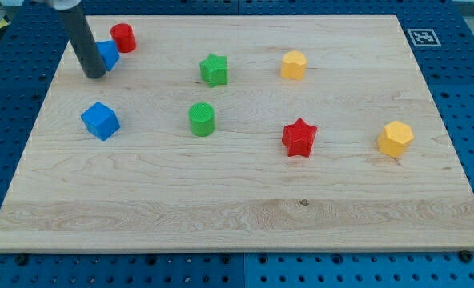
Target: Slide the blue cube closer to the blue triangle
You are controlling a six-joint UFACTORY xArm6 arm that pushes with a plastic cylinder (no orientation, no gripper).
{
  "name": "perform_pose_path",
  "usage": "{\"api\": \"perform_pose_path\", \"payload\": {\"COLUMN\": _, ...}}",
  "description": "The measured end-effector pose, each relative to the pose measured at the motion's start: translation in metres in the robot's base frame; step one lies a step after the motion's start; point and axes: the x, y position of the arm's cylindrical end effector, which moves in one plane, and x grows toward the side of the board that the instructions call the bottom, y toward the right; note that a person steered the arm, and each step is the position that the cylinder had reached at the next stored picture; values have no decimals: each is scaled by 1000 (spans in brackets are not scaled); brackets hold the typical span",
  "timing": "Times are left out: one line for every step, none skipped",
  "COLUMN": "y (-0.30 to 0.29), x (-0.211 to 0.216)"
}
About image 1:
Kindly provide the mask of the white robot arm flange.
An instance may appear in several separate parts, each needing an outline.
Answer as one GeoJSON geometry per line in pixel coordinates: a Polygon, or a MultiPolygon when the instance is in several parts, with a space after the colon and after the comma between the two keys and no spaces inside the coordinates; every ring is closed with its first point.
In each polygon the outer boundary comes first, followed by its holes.
{"type": "Polygon", "coordinates": [[[56,10],[69,10],[78,6],[82,0],[33,0],[34,2],[45,3],[56,10]]]}

